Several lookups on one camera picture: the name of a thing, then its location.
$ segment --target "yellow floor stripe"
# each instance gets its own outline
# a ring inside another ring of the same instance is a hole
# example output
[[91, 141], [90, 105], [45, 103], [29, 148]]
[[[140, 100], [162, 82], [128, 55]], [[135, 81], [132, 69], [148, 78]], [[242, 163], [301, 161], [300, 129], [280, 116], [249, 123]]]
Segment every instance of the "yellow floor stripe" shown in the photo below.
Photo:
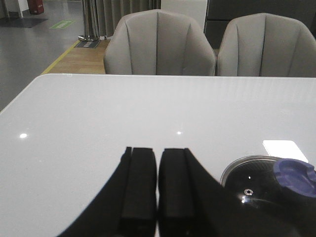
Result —
[[45, 71], [41, 73], [41, 75], [49, 73], [49, 71], [52, 70], [52, 68], [55, 67], [56, 64], [59, 63], [59, 61], [62, 60], [79, 42], [80, 40], [77, 40], [73, 45], [71, 45], [70, 48], [60, 55], [51, 65], [49, 65], [49, 67], [46, 68]]

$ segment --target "wooden floor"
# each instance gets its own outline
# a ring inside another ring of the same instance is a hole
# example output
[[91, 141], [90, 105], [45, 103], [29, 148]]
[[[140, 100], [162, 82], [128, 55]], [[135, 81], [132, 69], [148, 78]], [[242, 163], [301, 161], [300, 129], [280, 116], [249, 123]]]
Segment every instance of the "wooden floor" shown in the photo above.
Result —
[[103, 56], [110, 40], [102, 40], [96, 48], [72, 48], [45, 73], [104, 74]]

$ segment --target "metal pole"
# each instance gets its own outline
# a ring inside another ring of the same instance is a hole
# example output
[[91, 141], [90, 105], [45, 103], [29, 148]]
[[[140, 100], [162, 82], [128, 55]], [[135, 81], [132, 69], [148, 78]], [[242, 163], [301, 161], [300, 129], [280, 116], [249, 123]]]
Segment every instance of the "metal pole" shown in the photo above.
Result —
[[78, 39], [81, 41], [95, 41], [99, 39], [96, 31], [96, 9], [93, 1], [94, 0], [81, 0], [84, 26], [84, 35], [78, 36]]

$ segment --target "red fire extinguisher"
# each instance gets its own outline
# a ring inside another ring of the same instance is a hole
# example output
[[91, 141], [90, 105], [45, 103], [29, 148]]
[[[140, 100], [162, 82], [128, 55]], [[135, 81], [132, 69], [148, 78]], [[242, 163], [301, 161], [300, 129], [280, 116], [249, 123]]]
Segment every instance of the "red fire extinguisher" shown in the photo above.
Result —
[[44, 12], [43, 0], [28, 0], [31, 14], [41, 14]]

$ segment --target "gray curtain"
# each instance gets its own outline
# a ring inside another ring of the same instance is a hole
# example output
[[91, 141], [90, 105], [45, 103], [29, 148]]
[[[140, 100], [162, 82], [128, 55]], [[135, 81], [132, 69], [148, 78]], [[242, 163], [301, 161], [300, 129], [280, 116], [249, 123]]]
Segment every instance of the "gray curtain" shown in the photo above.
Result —
[[121, 17], [155, 8], [160, 0], [96, 0], [99, 36], [112, 36]]

